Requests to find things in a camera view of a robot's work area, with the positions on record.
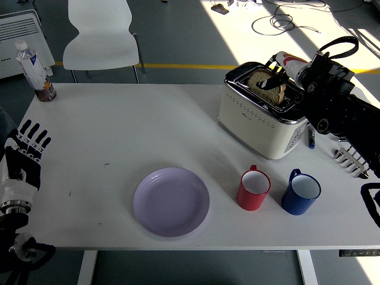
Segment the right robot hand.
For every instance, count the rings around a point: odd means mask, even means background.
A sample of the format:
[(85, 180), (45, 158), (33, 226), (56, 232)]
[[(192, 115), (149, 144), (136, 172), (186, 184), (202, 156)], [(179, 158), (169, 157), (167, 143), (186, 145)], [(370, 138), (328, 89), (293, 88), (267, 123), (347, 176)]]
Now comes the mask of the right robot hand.
[(261, 90), (271, 90), (285, 84), (289, 78), (294, 81), (296, 86), (303, 88), (302, 77), (306, 70), (311, 67), (310, 62), (283, 51), (273, 55), (264, 66), (268, 68), (274, 62), (276, 68), (281, 67), (281, 72), (277, 72), (273, 69), (275, 72), (274, 76), (257, 82), (256, 86), (258, 88)]

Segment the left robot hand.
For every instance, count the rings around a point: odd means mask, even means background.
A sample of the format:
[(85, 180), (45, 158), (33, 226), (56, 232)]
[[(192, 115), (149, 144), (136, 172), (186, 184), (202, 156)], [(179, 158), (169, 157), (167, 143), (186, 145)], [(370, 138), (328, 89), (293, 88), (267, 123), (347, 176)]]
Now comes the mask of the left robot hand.
[(29, 207), (40, 189), (42, 154), (50, 144), (48, 131), (26, 120), (5, 141), (5, 165), (1, 179), (1, 205), (22, 201)]

